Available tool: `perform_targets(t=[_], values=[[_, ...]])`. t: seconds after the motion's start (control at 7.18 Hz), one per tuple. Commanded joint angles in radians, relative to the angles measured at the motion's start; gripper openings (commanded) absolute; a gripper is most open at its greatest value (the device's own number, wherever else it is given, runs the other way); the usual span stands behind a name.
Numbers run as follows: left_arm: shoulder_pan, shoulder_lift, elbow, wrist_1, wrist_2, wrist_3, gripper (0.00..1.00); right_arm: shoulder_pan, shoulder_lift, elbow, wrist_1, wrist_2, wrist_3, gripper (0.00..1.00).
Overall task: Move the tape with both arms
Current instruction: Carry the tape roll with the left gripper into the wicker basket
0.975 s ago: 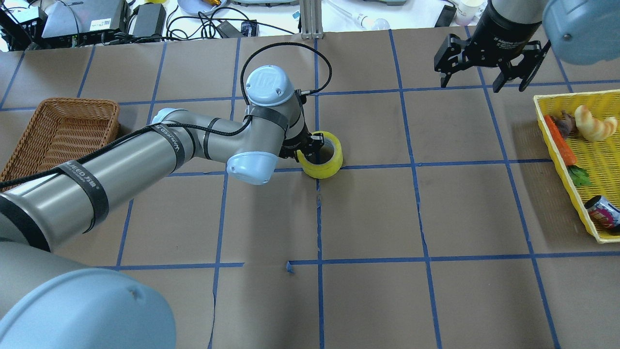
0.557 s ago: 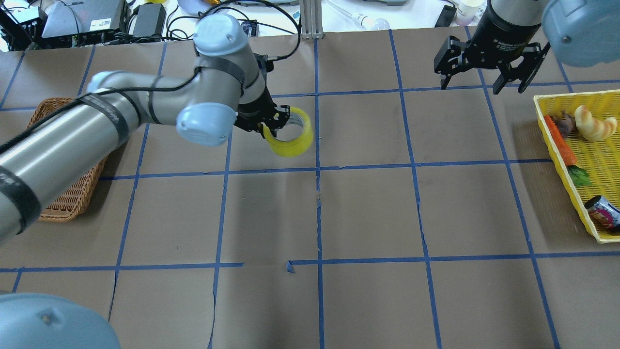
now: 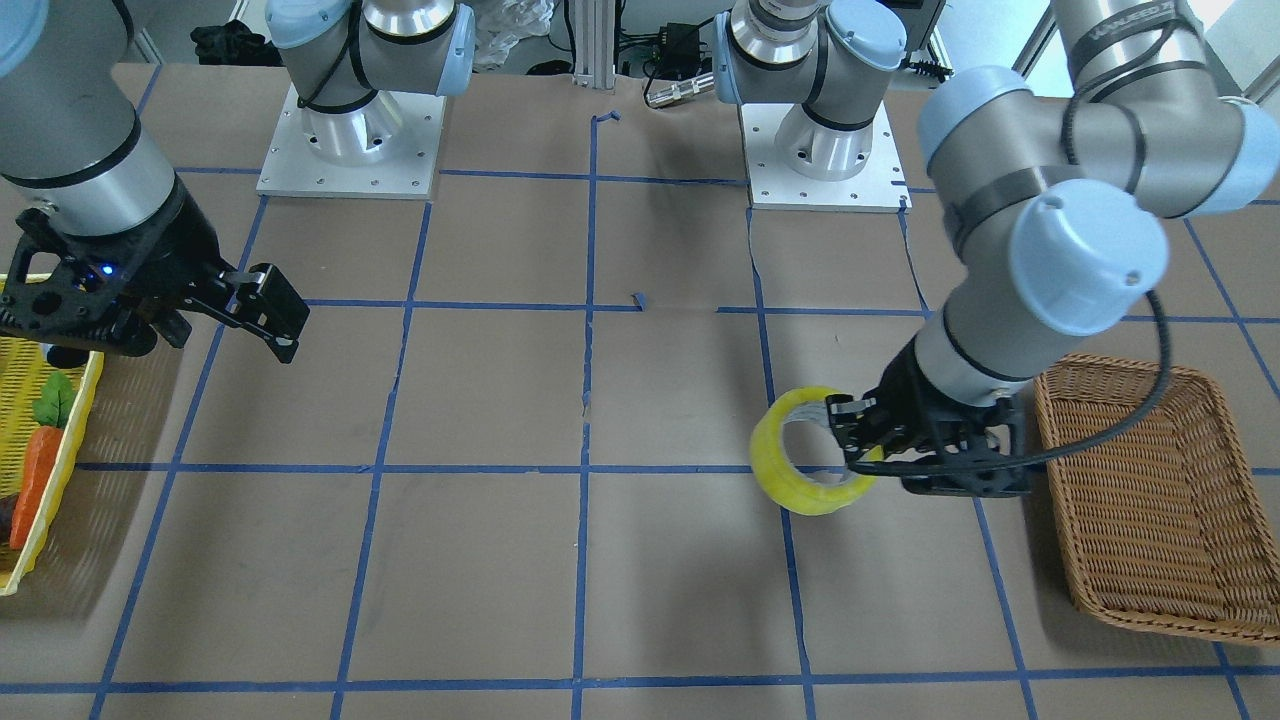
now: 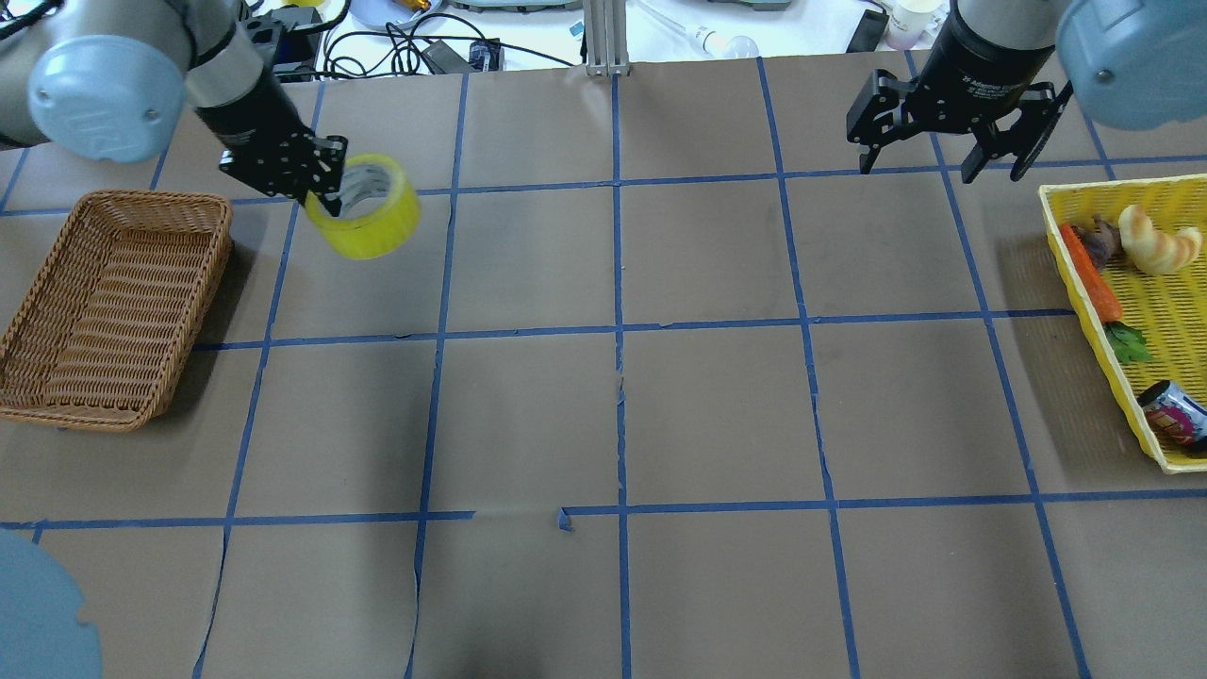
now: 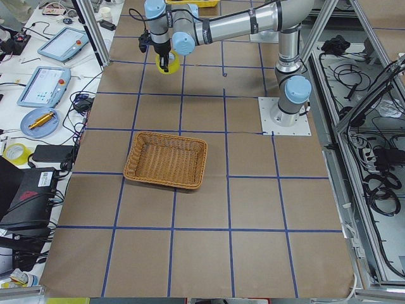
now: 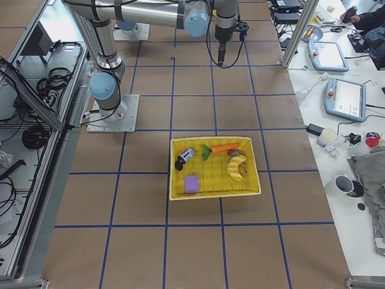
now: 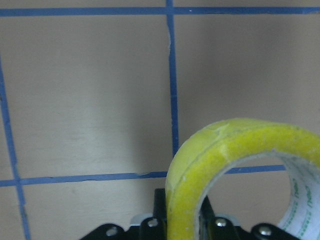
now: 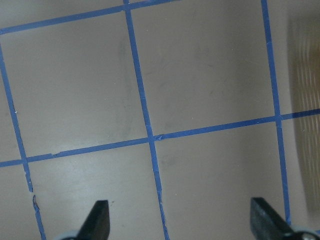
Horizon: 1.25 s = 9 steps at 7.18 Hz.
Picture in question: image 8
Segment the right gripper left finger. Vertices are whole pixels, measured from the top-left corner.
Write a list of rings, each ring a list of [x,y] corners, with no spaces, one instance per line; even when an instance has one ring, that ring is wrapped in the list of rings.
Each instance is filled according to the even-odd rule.
[[[97,200],[81,226],[76,240],[107,240],[110,235],[108,200]]]

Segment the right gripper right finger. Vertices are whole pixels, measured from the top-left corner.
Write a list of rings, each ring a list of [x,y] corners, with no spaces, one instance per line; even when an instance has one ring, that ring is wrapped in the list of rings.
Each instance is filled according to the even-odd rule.
[[[293,229],[263,197],[250,200],[250,230],[256,240],[288,240]]]

